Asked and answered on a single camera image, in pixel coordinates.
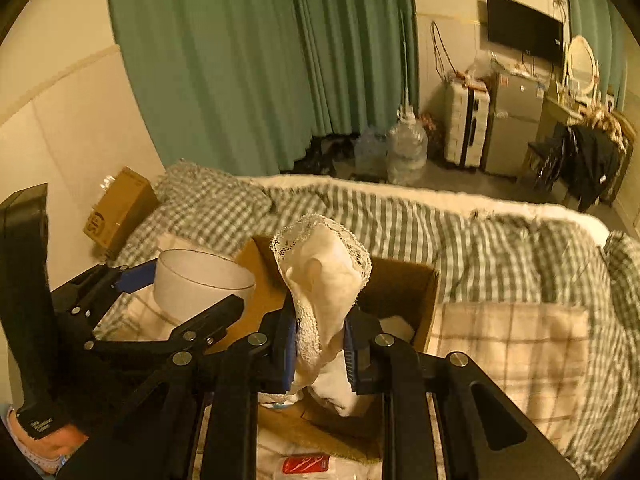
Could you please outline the person's left hand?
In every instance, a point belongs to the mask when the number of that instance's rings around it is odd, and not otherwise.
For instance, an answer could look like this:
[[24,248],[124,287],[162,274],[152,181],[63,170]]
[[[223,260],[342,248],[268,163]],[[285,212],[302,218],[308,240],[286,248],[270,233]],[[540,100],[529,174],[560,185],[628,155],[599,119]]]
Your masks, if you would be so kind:
[[1,405],[1,419],[15,446],[43,479],[54,479],[70,456],[89,439],[74,425],[66,425],[35,439],[18,422],[17,412],[11,404]]

